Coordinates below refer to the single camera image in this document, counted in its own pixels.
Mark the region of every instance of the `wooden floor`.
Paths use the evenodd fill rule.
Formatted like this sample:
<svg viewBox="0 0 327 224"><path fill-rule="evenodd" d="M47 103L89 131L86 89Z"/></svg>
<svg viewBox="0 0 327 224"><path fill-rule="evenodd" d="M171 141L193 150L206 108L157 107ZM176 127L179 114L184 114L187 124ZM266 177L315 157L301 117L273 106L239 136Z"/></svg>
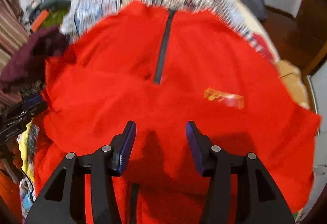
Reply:
<svg viewBox="0 0 327 224"><path fill-rule="evenodd" d="M291 16L268 9L268 19L263 23L283 60L304 70L318 54L324 42L300 30Z"/></svg>

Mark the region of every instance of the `tan cloth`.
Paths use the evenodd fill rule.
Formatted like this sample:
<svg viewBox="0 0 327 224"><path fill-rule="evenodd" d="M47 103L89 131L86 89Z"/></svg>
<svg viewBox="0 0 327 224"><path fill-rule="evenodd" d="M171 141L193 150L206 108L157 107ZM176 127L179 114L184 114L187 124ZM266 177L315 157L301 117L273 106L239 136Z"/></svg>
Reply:
<svg viewBox="0 0 327 224"><path fill-rule="evenodd" d="M300 70L286 60L275 62L274 65L292 99L301 107L310 109L308 93L301 80Z"/></svg>

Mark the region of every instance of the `zipper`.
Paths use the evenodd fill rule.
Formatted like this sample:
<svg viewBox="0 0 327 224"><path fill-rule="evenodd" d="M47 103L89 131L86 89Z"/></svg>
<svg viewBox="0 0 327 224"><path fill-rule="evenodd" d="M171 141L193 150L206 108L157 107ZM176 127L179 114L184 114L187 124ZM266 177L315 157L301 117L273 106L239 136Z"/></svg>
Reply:
<svg viewBox="0 0 327 224"><path fill-rule="evenodd" d="M165 58L166 58L167 45L168 45L168 40L169 40L169 35L170 35L171 22L173 21L174 15L176 13L175 10L171 10L171 9L168 9L168 12L169 12L169 16L168 16L168 19L166 22L165 31L163 33L156 73L154 75L154 80L153 80L153 82L155 82L157 84L160 84L160 81L161 81L162 71L164 69L164 63L165 63Z"/></svg>

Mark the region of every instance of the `maroon cloth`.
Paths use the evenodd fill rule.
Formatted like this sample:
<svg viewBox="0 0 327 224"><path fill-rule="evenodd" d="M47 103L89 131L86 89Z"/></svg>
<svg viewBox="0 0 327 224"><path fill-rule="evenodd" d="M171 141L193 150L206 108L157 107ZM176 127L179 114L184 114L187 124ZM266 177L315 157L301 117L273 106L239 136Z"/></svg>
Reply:
<svg viewBox="0 0 327 224"><path fill-rule="evenodd" d="M44 78L45 58L60 56L68 46L58 26L41 28L13 55L0 75L4 92L18 91L21 87Z"/></svg>

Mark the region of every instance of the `red garment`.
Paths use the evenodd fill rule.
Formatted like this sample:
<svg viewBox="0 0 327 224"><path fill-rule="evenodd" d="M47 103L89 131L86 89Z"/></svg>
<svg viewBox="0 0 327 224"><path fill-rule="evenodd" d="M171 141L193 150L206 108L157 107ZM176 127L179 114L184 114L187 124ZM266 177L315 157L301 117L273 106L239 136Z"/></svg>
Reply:
<svg viewBox="0 0 327 224"><path fill-rule="evenodd" d="M198 223L209 179L195 170L187 144L185 124L194 120L230 153L255 152L291 210L299 210L312 186L319 116L294 103L274 66L210 12L175 14L161 83L155 84L167 18L166 9L133 2L69 46L64 57L47 60L44 128L53 142L39 137L37 191L65 153L92 153L133 120L130 162L114 179L123 223L130 182L141 185L137 223ZM244 108L204 99L209 87L243 96ZM235 200L236 178L232 182Z"/></svg>

